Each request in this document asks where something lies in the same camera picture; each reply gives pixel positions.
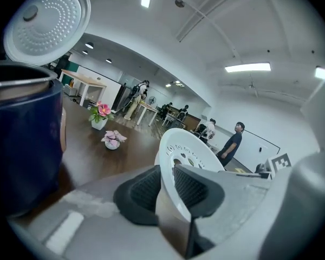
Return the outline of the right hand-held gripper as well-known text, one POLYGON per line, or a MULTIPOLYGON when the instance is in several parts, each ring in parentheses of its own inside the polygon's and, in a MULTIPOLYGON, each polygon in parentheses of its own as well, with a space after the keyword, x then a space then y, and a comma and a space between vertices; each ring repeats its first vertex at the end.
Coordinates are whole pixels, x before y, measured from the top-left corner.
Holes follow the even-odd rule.
POLYGON ((319 151, 291 170, 279 213, 259 259, 325 259, 325 81, 301 109, 319 151))

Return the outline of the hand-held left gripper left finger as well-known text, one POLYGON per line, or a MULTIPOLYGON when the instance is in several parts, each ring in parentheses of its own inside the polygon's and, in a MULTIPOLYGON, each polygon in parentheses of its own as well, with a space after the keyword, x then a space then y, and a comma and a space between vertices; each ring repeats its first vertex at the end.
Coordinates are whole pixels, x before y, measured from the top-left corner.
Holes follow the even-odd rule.
POLYGON ((9 225, 37 259, 181 259, 158 227, 131 223, 113 202, 120 184, 147 170, 87 183, 27 224, 10 218, 9 225))

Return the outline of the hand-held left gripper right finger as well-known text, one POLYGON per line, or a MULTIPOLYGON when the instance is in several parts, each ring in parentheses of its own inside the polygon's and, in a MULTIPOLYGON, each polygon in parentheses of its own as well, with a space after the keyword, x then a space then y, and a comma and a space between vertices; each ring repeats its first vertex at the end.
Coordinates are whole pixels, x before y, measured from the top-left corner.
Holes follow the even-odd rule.
POLYGON ((177 165, 174 187, 187 211, 185 255, 194 257, 223 243, 252 216, 271 182, 253 174, 217 173, 177 165))

